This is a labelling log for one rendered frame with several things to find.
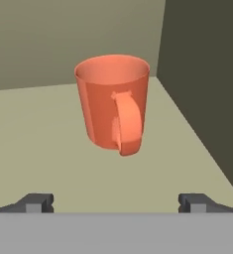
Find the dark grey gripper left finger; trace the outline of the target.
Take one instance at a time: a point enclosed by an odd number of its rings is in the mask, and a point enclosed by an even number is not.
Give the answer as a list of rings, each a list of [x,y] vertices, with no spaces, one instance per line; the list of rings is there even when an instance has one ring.
[[[52,193],[28,193],[15,203],[0,207],[0,212],[51,213],[54,195]]]

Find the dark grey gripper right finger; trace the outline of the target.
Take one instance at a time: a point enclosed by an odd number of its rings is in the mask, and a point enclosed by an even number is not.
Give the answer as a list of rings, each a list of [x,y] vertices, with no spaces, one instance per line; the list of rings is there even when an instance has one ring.
[[[178,203],[178,212],[233,212],[233,207],[217,203],[204,193],[180,193]]]

